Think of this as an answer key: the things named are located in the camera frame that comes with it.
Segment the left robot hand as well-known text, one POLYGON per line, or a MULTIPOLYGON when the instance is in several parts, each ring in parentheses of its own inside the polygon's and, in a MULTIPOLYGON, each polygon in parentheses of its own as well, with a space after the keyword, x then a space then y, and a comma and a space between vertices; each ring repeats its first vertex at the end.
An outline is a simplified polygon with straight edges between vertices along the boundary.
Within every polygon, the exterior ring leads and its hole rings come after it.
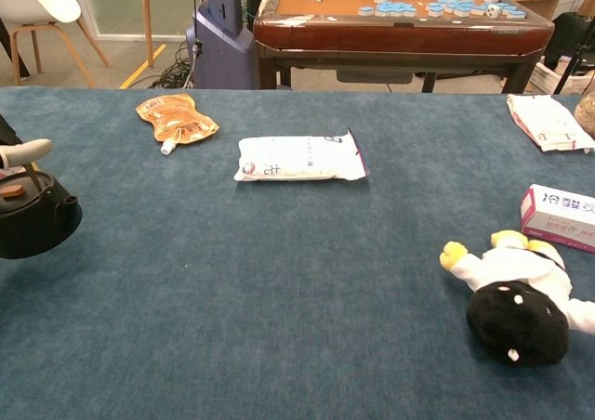
POLYGON ((1 117, 1 168, 8 169, 31 164, 53 150, 53 143, 48 138, 38 138, 23 142, 15 130, 1 117))

